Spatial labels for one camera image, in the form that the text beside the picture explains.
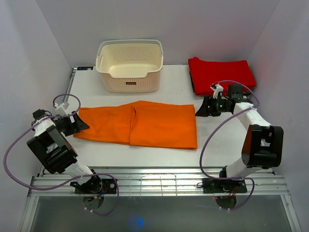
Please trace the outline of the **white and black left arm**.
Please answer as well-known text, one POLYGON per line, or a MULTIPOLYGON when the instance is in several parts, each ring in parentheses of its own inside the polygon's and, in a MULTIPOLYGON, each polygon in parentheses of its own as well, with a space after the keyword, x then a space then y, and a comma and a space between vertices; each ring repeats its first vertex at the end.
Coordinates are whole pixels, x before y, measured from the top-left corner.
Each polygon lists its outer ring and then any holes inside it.
POLYGON ((32 113, 38 123, 33 130, 34 137, 27 141, 32 153, 51 174, 67 174, 75 179, 70 183, 81 193, 100 193, 103 183, 100 177, 94 176, 94 170, 77 160, 77 153, 66 137, 90 128, 80 117, 49 118, 48 111, 38 109, 32 113))

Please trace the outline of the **orange trousers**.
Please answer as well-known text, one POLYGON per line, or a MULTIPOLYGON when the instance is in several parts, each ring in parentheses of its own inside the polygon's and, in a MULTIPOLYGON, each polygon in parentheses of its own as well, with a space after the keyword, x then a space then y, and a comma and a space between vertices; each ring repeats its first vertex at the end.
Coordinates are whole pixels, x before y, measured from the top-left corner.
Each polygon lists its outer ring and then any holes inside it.
POLYGON ((75 138, 131 146, 197 149, 197 123, 192 104, 136 101, 120 106, 81 108, 90 128, 75 138))

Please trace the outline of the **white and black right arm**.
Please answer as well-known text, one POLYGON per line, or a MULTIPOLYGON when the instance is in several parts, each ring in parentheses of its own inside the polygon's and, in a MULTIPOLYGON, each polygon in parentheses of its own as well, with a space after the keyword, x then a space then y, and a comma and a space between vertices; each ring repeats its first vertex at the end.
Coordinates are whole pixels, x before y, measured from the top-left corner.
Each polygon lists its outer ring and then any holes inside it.
POLYGON ((211 85, 212 96, 205 96, 196 112, 197 117, 220 116, 230 112, 232 118, 238 118, 247 133, 241 150, 241 156, 234 163, 225 166, 219 177, 206 174, 197 186, 204 193, 226 193, 232 197, 236 193, 246 193, 245 179, 262 169, 278 167, 282 158, 284 131, 273 126, 258 113, 258 102, 252 102, 244 92, 246 86, 233 81, 223 94, 221 83, 211 85))

